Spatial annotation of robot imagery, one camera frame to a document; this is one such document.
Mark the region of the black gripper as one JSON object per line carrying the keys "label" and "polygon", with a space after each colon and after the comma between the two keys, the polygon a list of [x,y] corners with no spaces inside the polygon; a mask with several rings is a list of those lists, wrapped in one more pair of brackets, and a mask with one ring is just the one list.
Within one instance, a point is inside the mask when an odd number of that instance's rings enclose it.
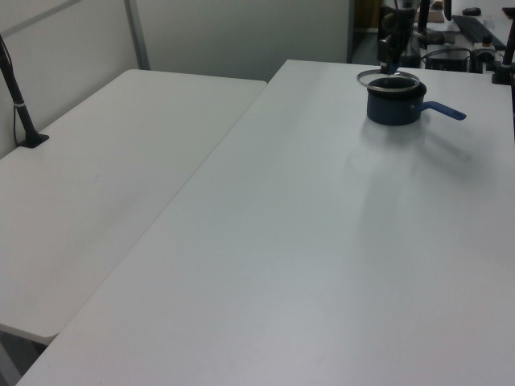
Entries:
{"label": "black gripper", "polygon": [[412,35],[415,1],[384,1],[380,8],[377,59],[388,74],[401,66],[402,53]]}

